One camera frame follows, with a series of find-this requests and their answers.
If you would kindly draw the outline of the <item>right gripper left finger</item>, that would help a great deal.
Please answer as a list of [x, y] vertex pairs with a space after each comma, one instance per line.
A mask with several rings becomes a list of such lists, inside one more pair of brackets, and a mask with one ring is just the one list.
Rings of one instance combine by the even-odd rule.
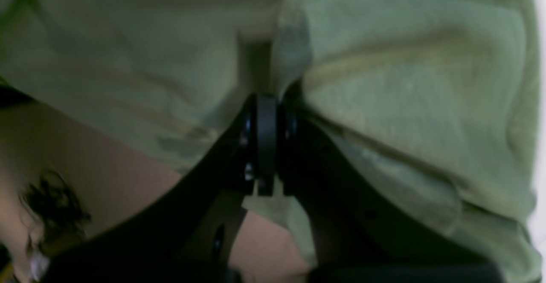
[[272, 196], [277, 101], [251, 95], [168, 193], [115, 228], [53, 258], [45, 283], [224, 283], [242, 201]]

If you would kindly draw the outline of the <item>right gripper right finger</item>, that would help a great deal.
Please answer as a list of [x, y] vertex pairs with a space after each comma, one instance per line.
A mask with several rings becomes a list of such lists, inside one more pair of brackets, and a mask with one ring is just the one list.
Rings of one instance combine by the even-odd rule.
[[282, 97], [279, 121], [279, 177], [308, 215], [316, 250], [308, 283], [503, 283], [489, 258], [373, 188], [312, 120], [300, 83]]

